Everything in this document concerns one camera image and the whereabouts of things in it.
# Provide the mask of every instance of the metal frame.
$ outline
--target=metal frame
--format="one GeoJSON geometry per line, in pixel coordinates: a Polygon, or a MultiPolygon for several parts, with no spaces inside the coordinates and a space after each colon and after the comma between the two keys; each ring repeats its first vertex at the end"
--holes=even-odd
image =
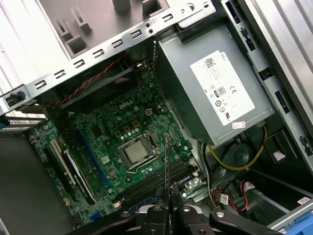
{"type": "Polygon", "coordinates": [[[34,98],[42,93],[69,80],[95,64],[145,41],[202,9],[202,2],[197,0],[190,0],[187,4],[182,4],[181,7],[169,8],[70,60],[54,74],[42,76],[28,84],[15,88],[0,97],[0,116],[15,110],[21,105],[35,103],[36,100],[34,98]],[[18,92],[23,92],[25,99],[10,107],[5,99],[11,94],[18,92]]]}
{"type": "Polygon", "coordinates": [[[310,0],[244,0],[286,76],[297,108],[313,124],[313,6],[310,0]]]}
{"type": "Polygon", "coordinates": [[[238,32],[238,35],[241,37],[242,41],[245,44],[245,47],[247,49],[247,55],[253,64],[253,69],[254,69],[256,75],[258,76],[260,83],[262,84],[263,88],[265,89],[266,93],[268,94],[268,97],[271,100],[273,106],[279,112],[280,117],[282,118],[287,129],[289,130],[289,133],[290,133],[291,137],[293,138],[296,146],[298,147],[298,149],[302,155],[303,160],[307,164],[309,171],[313,175],[313,158],[312,158],[312,155],[311,156],[307,155],[306,147],[301,142],[302,137],[305,137],[306,135],[305,135],[303,129],[301,128],[299,122],[297,121],[297,117],[292,112],[291,108],[289,107],[290,112],[286,114],[282,105],[280,104],[277,96],[275,95],[276,92],[280,92],[283,99],[286,100],[286,98],[283,95],[284,94],[283,90],[280,88],[279,84],[276,81],[277,78],[275,76],[272,76],[272,77],[269,77],[268,79],[266,79],[265,81],[263,81],[262,78],[260,77],[259,73],[261,71],[263,71],[264,69],[266,69],[268,67],[268,65],[267,65],[260,49],[258,48],[257,43],[252,38],[251,33],[249,32],[247,26],[245,25],[245,23],[243,23],[244,21],[240,17],[239,12],[237,12],[237,15],[241,19],[241,22],[237,24],[235,22],[235,20],[233,19],[231,13],[229,12],[228,8],[225,5],[226,2],[228,2],[228,1],[229,0],[222,0],[222,4],[223,4],[230,20],[232,21],[233,25],[235,26],[235,29],[238,32]],[[251,51],[249,49],[248,45],[245,43],[245,37],[241,33],[242,28],[245,28],[247,30],[247,32],[249,33],[249,35],[251,36],[250,38],[256,47],[256,49],[254,51],[251,51]]]}

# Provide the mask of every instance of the yellow wire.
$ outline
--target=yellow wire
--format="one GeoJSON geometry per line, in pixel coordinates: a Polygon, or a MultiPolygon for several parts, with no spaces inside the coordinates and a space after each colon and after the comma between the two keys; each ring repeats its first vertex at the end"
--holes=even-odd
{"type": "MultiPolygon", "coordinates": [[[[265,126],[263,126],[264,128],[264,139],[268,136],[268,131],[266,129],[265,126]]],[[[247,169],[248,167],[251,167],[255,162],[256,160],[258,160],[259,156],[261,155],[262,151],[264,150],[264,146],[262,145],[259,149],[259,151],[257,152],[257,154],[255,155],[254,159],[247,165],[244,165],[242,167],[233,167],[233,166],[229,166],[229,165],[225,165],[224,163],[222,163],[222,161],[219,159],[219,157],[216,155],[216,153],[214,152],[213,148],[211,145],[207,144],[212,156],[215,158],[216,161],[218,161],[223,167],[225,167],[226,169],[229,169],[229,170],[235,170],[235,171],[240,171],[240,170],[245,170],[247,169]]]]}

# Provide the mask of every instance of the pcie slot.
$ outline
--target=pcie slot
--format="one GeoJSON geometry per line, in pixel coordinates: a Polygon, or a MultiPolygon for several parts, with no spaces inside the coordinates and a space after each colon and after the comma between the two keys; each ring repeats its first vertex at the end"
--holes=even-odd
{"type": "Polygon", "coordinates": [[[85,150],[87,151],[87,154],[88,154],[88,156],[90,157],[90,159],[91,159],[91,161],[92,161],[94,167],[96,168],[96,170],[97,170],[97,172],[98,172],[98,174],[99,174],[99,176],[100,176],[101,181],[102,181],[105,185],[108,186],[108,185],[109,185],[109,182],[107,181],[107,178],[105,177],[105,175],[104,175],[104,173],[103,173],[103,171],[102,171],[102,169],[101,169],[101,167],[100,167],[100,165],[99,165],[99,163],[98,163],[98,161],[97,161],[95,155],[93,154],[92,150],[90,149],[90,147],[89,147],[87,141],[85,140],[85,138],[84,138],[82,132],[81,132],[80,130],[76,129],[76,130],[75,130],[75,135],[76,135],[76,137],[80,140],[80,142],[83,144],[85,150]]]}
{"type": "Polygon", "coordinates": [[[72,197],[73,200],[76,200],[76,196],[72,186],[70,185],[69,181],[67,180],[63,170],[61,169],[54,152],[52,151],[51,147],[47,147],[43,149],[44,154],[48,158],[49,163],[54,169],[57,177],[59,178],[64,190],[72,197]]]}
{"type": "Polygon", "coordinates": [[[52,145],[52,147],[53,147],[53,149],[54,149],[56,155],[58,156],[60,162],[62,163],[62,165],[63,165],[65,171],[67,172],[67,174],[68,174],[70,180],[72,181],[73,185],[76,185],[76,182],[75,182],[75,180],[74,180],[74,177],[72,176],[71,172],[69,171],[67,165],[66,165],[65,162],[64,162],[64,159],[63,159],[62,153],[61,153],[62,151],[61,151],[61,148],[60,148],[60,146],[59,146],[57,140],[56,140],[56,139],[52,140],[52,141],[51,141],[51,145],[52,145]]]}
{"type": "Polygon", "coordinates": [[[72,171],[72,174],[74,175],[74,178],[77,182],[77,185],[79,186],[79,189],[81,193],[83,194],[84,198],[88,202],[88,204],[93,205],[96,203],[96,200],[94,199],[90,189],[88,188],[75,160],[72,158],[70,152],[68,149],[63,151],[63,157],[65,161],[67,162],[67,165],[71,165],[70,171],[72,171]]]}

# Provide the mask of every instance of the expansion slot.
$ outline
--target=expansion slot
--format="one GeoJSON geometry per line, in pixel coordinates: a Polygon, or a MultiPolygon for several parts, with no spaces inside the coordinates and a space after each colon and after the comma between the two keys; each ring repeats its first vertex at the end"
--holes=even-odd
{"type": "Polygon", "coordinates": [[[72,174],[74,175],[75,181],[77,182],[79,189],[81,193],[83,194],[84,198],[86,201],[90,204],[93,205],[96,203],[96,200],[94,199],[90,189],[88,188],[76,162],[72,158],[70,152],[68,149],[63,151],[63,157],[64,159],[68,162],[68,165],[70,164],[70,170],[72,171],[72,174]]]}
{"type": "Polygon", "coordinates": [[[97,170],[97,172],[98,172],[98,174],[99,174],[99,176],[100,176],[101,181],[102,181],[105,185],[108,186],[108,185],[109,185],[109,182],[107,181],[107,178],[105,177],[105,175],[104,175],[104,173],[103,173],[103,171],[102,171],[102,169],[101,169],[101,167],[100,167],[100,165],[99,165],[99,163],[98,163],[96,157],[94,156],[92,150],[90,149],[88,143],[86,142],[86,140],[85,140],[85,138],[84,138],[82,132],[81,132],[80,130],[76,129],[76,130],[75,130],[75,135],[76,135],[76,137],[81,141],[81,143],[83,144],[85,150],[87,151],[87,153],[88,153],[88,155],[89,155],[89,157],[90,157],[90,159],[91,159],[91,161],[92,161],[94,167],[96,168],[96,170],[97,170]]]}
{"type": "MultiPolygon", "coordinates": [[[[176,160],[170,164],[171,176],[170,181],[176,182],[185,178],[190,174],[190,169],[186,163],[182,160],[176,160]]],[[[164,178],[166,171],[163,169],[158,170],[155,174],[148,176],[136,185],[127,188],[119,193],[112,201],[115,207],[119,207],[121,204],[125,208],[134,206],[140,201],[153,195],[157,189],[164,186],[164,178]]]]}
{"type": "Polygon", "coordinates": [[[64,190],[72,197],[73,200],[76,200],[76,196],[72,186],[70,185],[69,181],[67,180],[63,170],[61,169],[51,147],[47,147],[43,149],[44,154],[48,158],[49,163],[53,167],[56,175],[58,176],[64,190]]]}
{"type": "Polygon", "coordinates": [[[52,140],[52,141],[51,141],[51,145],[52,145],[52,147],[53,147],[53,149],[54,149],[56,155],[58,156],[60,162],[62,163],[62,165],[63,165],[65,171],[67,172],[67,174],[68,174],[70,180],[72,181],[73,185],[76,185],[76,182],[75,182],[75,180],[74,180],[74,177],[72,176],[71,172],[69,171],[69,169],[68,169],[67,165],[65,164],[64,159],[63,159],[63,157],[62,157],[62,155],[61,155],[62,150],[61,150],[61,148],[60,148],[60,146],[59,146],[57,140],[56,140],[56,139],[52,140]]]}

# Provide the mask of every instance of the gray plastic part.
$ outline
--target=gray plastic part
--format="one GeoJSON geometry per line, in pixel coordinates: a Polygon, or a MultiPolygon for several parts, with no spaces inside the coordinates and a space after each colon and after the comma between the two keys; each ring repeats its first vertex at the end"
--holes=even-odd
{"type": "Polygon", "coordinates": [[[88,50],[85,41],[80,35],[77,35],[76,37],[66,41],[64,45],[72,58],[88,50]]]}
{"type": "Polygon", "coordinates": [[[217,50],[226,53],[255,106],[234,122],[244,121],[246,128],[249,128],[273,114],[253,68],[243,57],[224,25],[185,44],[181,43],[176,34],[172,34],[160,41],[159,45],[156,77],[190,137],[218,145],[244,130],[233,130],[232,123],[222,125],[190,68],[191,64],[217,50]]]}
{"type": "Polygon", "coordinates": [[[78,6],[75,9],[71,9],[70,11],[81,30],[85,34],[90,34],[92,28],[87,21],[86,15],[82,13],[78,6]]]}
{"type": "Polygon", "coordinates": [[[59,33],[60,37],[63,37],[66,41],[73,38],[73,35],[69,31],[68,23],[65,22],[62,17],[54,21],[55,28],[59,33]]]}
{"type": "MultiPolygon", "coordinates": [[[[68,23],[68,28],[72,36],[80,35],[87,44],[87,48],[94,48],[144,21],[141,0],[130,0],[131,10],[119,14],[115,11],[112,0],[39,1],[52,22],[54,22],[54,19],[62,17],[68,23]],[[71,9],[76,9],[77,6],[83,13],[83,19],[86,19],[88,22],[86,26],[92,28],[90,34],[85,34],[84,29],[80,28],[76,19],[73,17],[71,9]]],[[[61,37],[61,40],[63,44],[67,41],[63,37],[61,37]]]]}
{"type": "Polygon", "coordinates": [[[142,1],[142,14],[150,18],[168,8],[165,0],[144,0],[142,1]]]}
{"type": "Polygon", "coordinates": [[[126,11],[129,11],[131,8],[130,0],[112,0],[114,10],[120,14],[126,11]]]}

